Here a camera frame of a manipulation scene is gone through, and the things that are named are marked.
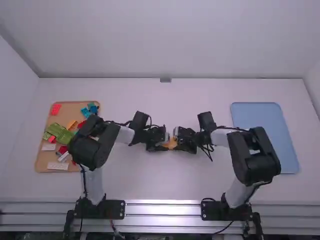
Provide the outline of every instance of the white wall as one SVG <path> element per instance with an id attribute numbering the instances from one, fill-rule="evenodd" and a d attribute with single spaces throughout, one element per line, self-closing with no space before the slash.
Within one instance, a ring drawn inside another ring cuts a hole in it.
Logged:
<path id="1" fill-rule="evenodd" d="M 31 117 L 27 110 L 38 81 L 36 74 L 0 36 L 0 173 L 10 157 L 23 120 Z"/>
<path id="2" fill-rule="evenodd" d="M 320 119 L 320 61 L 310 68 L 303 80 Z"/>
<path id="3" fill-rule="evenodd" d="M 1 0 L 43 77 L 302 78 L 319 0 Z"/>

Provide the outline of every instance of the blue mat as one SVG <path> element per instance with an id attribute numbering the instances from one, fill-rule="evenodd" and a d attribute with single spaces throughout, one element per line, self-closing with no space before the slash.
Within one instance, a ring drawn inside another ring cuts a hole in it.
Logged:
<path id="1" fill-rule="evenodd" d="M 234 102 L 230 108 L 235 127 L 264 127 L 280 160 L 282 174 L 299 172 L 298 158 L 283 112 L 277 103 Z"/>

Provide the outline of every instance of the cork board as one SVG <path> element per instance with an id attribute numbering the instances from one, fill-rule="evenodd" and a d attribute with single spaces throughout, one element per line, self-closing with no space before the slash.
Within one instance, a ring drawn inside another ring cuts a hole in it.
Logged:
<path id="1" fill-rule="evenodd" d="M 100 103 L 97 101 L 61 101 L 61 102 L 55 102 L 54 104 L 61 104 L 61 108 L 57 115 L 51 115 L 51 109 L 50 107 L 48 111 L 48 117 L 46 120 L 45 128 L 43 129 L 43 132 L 45 132 L 45 129 L 53 124 L 57 123 L 63 127 L 67 127 L 68 124 L 75 120 L 78 123 L 81 123 L 82 121 L 86 120 L 84 115 L 81 113 L 81 109 L 88 107 L 88 103 L 94 103 L 96 106 L 100 106 Z M 76 165 L 72 164 L 72 156 L 68 155 L 66 163 L 69 163 L 68 170 L 51 170 L 47 169 L 49 162 L 58 162 L 59 156 L 56 155 L 56 152 L 59 150 L 62 144 L 56 142 L 55 150 L 54 151 L 42 151 L 43 144 L 49 143 L 47 140 L 42 139 L 38 149 L 38 154 L 36 157 L 36 161 L 34 164 L 34 169 L 38 173 L 50 173 L 50 172 L 79 172 L 79 168 Z"/>

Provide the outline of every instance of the red lego brick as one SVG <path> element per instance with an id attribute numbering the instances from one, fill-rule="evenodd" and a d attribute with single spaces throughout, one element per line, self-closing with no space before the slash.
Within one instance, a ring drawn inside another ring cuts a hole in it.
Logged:
<path id="1" fill-rule="evenodd" d="M 61 104 L 53 104 L 51 109 L 51 115 L 58 115 Z"/>
<path id="2" fill-rule="evenodd" d="M 67 150 L 68 150 L 68 149 L 67 149 L 67 146 L 61 146 L 61 147 L 59 148 L 59 153 L 64 154 Z"/>
<path id="3" fill-rule="evenodd" d="M 82 128 L 82 126 L 85 124 L 85 122 L 86 122 L 86 120 L 80 122 L 80 123 L 78 124 L 78 129 Z"/>
<path id="4" fill-rule="evenodd" d="M 49 143 L 54 144 L 56 142 L 56 137 L 55 136 L 51 136 L 48 138 Z"/>

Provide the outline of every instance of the metal base bracket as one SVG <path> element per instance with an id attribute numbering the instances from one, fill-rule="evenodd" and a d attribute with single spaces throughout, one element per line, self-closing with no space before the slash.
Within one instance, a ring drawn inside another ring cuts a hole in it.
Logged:
<path id="1" fill-rule="evenodd" d="M 201 202 L 203 221 L 247 221 L 252 214 L 252 208 L 249 204 L 230 209 L 221 201 L 203 200 Z"/>
<path id="2" fill-rule="evenodd" d="M 79 198 L 75 203 L 74 217 L 76 219 L 110 219 L 125 218 L 126 202 L 124 200 L 104 199 L 98 205 L 93 205 L 87 198 Z"/>

